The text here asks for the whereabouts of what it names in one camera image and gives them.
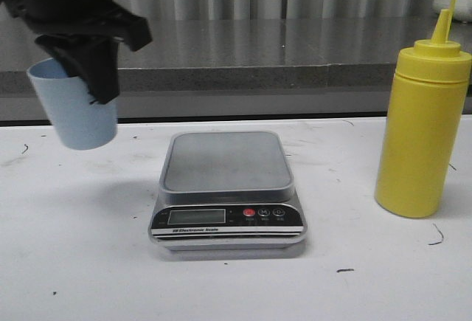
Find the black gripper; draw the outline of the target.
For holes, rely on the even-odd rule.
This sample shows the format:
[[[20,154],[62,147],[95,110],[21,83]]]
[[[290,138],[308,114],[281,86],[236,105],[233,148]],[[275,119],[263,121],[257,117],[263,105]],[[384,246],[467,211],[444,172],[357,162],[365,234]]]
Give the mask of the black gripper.
[[[69,77],[80,77],[101,104],[119,95],[119,38],[132,52],[153,41],[148,20],[114,0],[1,0],[13,18],[21,18],[40,35],[35,43],[51,55]]]

